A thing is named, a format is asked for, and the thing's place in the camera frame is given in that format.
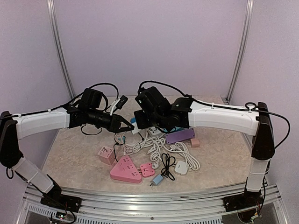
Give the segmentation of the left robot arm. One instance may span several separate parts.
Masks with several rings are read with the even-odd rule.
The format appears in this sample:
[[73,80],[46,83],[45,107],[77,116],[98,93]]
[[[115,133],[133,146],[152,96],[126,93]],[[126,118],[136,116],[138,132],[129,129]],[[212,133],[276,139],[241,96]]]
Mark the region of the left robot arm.
[[102,92],[86,88],[81,99],[74,104],[67,103],[56,109],[27,114],[3,112],[0,116],[1,164],[36,187],[53,206],[62,207],[65,204],[65,196],[61,194],[60,186],[24,157],[18,141],[38,133],[86,124],[98,129],[105,128],[111,133],[133,130],[134,126],[121,115],[99,110],[102,97]]

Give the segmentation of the pink square plug adapter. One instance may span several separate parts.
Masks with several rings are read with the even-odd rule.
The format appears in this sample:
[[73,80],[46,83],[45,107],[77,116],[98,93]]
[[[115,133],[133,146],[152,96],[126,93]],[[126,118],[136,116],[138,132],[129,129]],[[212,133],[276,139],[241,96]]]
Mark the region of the pink square plug adapter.
[[152,167],[152,163],[145,163],[140,165],[141,175],[144,178],[151,177],[155,174],[155,170]]

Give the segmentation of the aluminium frame post right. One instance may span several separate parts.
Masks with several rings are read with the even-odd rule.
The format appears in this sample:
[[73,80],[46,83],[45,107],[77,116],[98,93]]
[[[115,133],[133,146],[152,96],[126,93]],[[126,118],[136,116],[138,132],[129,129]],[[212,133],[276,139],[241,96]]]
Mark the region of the aluminium frame post right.
[[249,31],[250,31],[250,24],[251,24],[252,13],[253,13],[253,5],[254,5],[253,0],[247,0],[240,45],[239,45],[237,58],[236,58],[236,62],[235,62],[234,70],[233,70],[233,76],[231,79],[231,83],[230,83],[230,86],[228,89],[227,96],[225,98],[227,103],[230,103],[233,98],[233,94],[234,94],[234,91],[235,91],[235,88],[237,85],[237,81],[238,81],[238,77],[240,74],[243,57],[244,57],[244,54],[246,51],[248,35],[249,35]]

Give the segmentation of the blue plug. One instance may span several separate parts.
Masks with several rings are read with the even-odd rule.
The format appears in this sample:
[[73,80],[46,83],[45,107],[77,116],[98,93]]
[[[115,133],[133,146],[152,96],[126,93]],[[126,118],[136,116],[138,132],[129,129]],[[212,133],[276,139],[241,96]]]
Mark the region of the blue plug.
[[131,124],[136,124],[136,119],[135,119],[135,117],[133,117],[133,118],[130,119],[130,123],[131,123]]

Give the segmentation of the teal power strip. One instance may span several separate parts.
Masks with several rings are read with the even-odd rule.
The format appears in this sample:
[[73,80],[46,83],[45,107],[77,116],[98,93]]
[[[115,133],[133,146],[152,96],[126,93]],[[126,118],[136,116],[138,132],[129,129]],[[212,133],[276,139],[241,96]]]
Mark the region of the teal power strip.
[[184,128],[181,128],[181,127],[174,127],[174,128],[171,129],[171,130],[164,129],[163,131],[165,131],[165,132],[167,132],[167,133],[171,133],[171,132],[177,132],[177,131],[181,131],[181,130],[184,130]]

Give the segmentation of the pink triangular power strip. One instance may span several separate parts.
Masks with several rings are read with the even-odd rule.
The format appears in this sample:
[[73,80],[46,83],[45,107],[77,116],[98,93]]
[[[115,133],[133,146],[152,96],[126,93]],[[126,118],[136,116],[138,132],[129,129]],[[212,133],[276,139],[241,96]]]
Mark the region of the pink triangular power strip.
[[132,162],[128,155],[122,156],[115,166],[110,171],[110,177],[113,180],[129,182],[129,183],[141,183],[142,176],[138,172],[136,166]]

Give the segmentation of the purple power strip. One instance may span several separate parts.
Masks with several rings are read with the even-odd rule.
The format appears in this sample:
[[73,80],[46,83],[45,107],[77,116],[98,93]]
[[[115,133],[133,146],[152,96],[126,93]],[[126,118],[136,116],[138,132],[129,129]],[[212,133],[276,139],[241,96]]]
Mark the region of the purple power strip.
[[173,144],[176,142],[181,142],[189,140],[195,137],[195,132],[193,128],[184,129],[174,133],[169,133],[165,135],[166,143]]

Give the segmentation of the white plug adapter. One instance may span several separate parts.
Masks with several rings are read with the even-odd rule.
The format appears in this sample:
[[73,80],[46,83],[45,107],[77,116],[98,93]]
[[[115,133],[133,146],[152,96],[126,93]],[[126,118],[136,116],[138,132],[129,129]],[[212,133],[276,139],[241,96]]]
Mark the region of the white plug adapter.
[[175,165],[174,171],[176,174],[179,175],[186,175],[188,172],[188,168],[186,165],[186,162],[184,161],[178,161]]

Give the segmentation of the teal plug adapter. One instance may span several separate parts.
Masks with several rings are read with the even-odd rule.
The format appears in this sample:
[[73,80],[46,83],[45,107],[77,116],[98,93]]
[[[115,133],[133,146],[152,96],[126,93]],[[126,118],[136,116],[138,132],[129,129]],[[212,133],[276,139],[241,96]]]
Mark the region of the teal plug adapter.
[[126,136],[124,134],[117,134],[115,136],[116,142],[119,144],[125,144],[126,143]]

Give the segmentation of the white cube socket adapter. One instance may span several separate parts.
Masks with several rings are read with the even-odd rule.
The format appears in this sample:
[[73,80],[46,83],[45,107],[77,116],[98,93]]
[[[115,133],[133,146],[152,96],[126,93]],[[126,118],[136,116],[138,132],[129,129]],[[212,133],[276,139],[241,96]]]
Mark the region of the white cube socket adapter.
[[132,125],[134,126],[134,129],[131,131],[131,133],[132,133],[133,135],[134,135],[134,134],[137,134],[137,133],[139,133],[139,132],[141,131],[141,129],[138,128],[136,122],[132,123]]

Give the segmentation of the light blue plug adapter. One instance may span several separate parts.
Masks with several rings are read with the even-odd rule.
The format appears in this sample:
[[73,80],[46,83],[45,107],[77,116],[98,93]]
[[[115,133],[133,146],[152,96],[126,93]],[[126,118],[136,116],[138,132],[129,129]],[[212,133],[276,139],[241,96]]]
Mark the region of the light blue plug adapter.
[[156,175],[150,182],[150,186],[157,186],[164,180],[164,176],[161,174]]

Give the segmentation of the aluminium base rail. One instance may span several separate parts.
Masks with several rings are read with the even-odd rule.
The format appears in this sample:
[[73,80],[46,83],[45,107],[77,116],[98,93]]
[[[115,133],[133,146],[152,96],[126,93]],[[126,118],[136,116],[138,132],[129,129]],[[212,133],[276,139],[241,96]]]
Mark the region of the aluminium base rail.
[[[62,188],[63,193],[82,199],[78,224],[229,224],[240,222],[240,211],[226,212],[223,199],[238,195],[244,184],[185,193],[116,193]],[[49,224],[57,209],[40,204],[41,194],[27,187],[17,224]],[[290,224],[276,185],[266,186],[261,217],[255,224]]]

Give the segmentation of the pink cube socket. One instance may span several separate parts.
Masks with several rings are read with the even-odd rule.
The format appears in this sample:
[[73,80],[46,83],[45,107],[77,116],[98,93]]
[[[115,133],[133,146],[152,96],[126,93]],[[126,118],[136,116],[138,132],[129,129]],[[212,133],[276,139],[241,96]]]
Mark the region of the pink cube socket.
[[108,146],[103,146],[99,150],[98,156],[100,158],[100,161],[107,165],[112,165],[115,161],[114,150],[113,148]]

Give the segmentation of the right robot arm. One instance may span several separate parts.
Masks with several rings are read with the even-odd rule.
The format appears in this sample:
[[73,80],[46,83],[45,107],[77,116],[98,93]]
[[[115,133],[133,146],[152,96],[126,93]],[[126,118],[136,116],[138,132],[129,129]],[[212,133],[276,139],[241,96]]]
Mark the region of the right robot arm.
[[140,110],[134,112],[139,129],[155,126],[171,131],[175,127],[209,127],[241,132],[253,137],[251,164],[244,193],[227,197],[228,204],[249,207],[261,199],[261,188],[268,163],[275,153],[273,130],[265,103],[225,106],[206,103],[191,96],[170,103],[156,87],[141,89],[135,98]]

